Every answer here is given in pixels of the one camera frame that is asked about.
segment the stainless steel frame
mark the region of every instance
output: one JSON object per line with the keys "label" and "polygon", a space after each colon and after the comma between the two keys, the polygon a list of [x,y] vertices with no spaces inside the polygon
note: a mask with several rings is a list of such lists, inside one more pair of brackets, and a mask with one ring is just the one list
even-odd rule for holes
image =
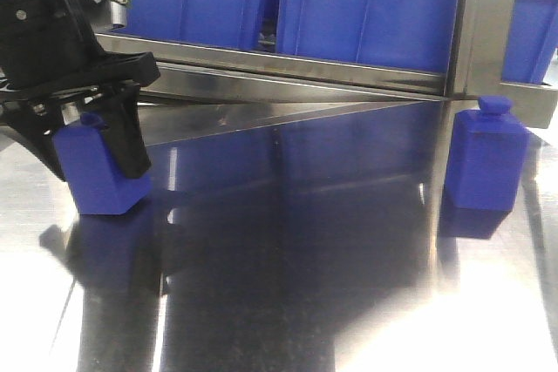
{"label": "stainless steel frame", "polygon": [[514,5],[515,0],[459,0],[445,95],[508,96],[528,124],[546,127],[558,103],[558,91],[501,80]]}
{"label": "stainless steel frame", "polygon": [[437,73],[336,63],[264,52],[225,50],[136,37],[99,34],[99,41],[109,51],[126,53],[152,51],[161,63],[187,64],[212,69],[214,71],[212,74],[222,71],[224,77],[231,71],[236,71],[255,74],[258,77],[278,76],[427,95],[441,95],[445,83],[444,75]]}
{"label": "stainless steel frame", "polygon": [[500,94],[528,125],[547,127],[558,91],[501,81],[514,0],[459,0],[443,74],[99,35],[109,51],[153,51],[162,78],[151,94],[207,102],[440,100]]}

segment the blue block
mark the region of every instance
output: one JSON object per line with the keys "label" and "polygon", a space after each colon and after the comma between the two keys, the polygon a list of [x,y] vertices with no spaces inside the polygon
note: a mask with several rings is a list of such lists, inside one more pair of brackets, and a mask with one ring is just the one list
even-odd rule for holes
{"label": "blue block", "polygon": [[511,100],[485,96],[479,105],[455,117],[446,191],[459,208],[511,211],[530,134],[509,113]]}
{"label": "blue block", "polygon": [[53,141],[79,213],[120,215],[151,191],[147,174],[124,176],[95,124],[77,121],[60,129]]}

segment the reflective metal surface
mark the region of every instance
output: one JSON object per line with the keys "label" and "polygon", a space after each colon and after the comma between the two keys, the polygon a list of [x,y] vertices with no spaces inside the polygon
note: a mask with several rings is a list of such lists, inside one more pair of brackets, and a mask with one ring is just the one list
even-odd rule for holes
{"label": "reflective metal surface", "polygon": [[556,149],[534,137],[511,213],[456,210],[447,127],[473,104],[373,105],[146,110],[152,195],[74,223],[0,146],[0,368],[557,370]]}
{"label": "reflective metal surface", "polygon": [[146,91],[165,98],[184,98],[203,103],[440,100],[419,93],[204,69],[184,64],[160,64],[159,68],[161,78],[148,86]]}
{"label": "reflective metal surface", "polygon": [[500,82],[494,89],[486,86],[482,91],[511,98],[517,116],[533,128],[547,128],[558,104],[558,90],[545,85]]}
{"label": "reflective metal surface", "polygon": [[447,71],[446,88],[444,89],[445,96],[465,96],[466,81],[469,76],[469,66],[473,54],[478,2],[479,0],[458,0],[450,64]]}
{"label": "reflective metal surface", "polygon": [[161,63],[189,64],[211,69],[434,95],[441,95],[444,88],[444,77],[428,72],[375,68],[253,51],[233,51],[136,37],[98,34],[98,39],[108,51],[124,53],[152,51]]}
{"label": "reflective metal surface", "polygon": [[116,2],[96,0],[84,5],[84,11],[95,31],[116,30],[128,25],[127,8]]}

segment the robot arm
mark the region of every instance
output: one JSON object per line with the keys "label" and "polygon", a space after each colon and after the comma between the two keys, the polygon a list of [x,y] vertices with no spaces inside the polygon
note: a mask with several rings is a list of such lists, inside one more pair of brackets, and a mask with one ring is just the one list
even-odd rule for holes
{"label": "robot arm", "polygon": [[104,51],[78,0],[0,0],[0,67],[0,123],[60,179],[52,136],[67,104],[103,119],[103,140],[127,178],[149,168],[137,97],[160,75],[153,55]]}

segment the blue cap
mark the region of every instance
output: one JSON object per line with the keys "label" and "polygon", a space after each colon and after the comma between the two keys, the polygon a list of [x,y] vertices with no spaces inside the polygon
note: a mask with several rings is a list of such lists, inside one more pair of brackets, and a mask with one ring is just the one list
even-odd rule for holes
{"label": "blue cap", "polygon": [[481,96],[479,98],[479,107],[482,113],[487,115],[503,115],[508,113],[514,102],[504,96]]}

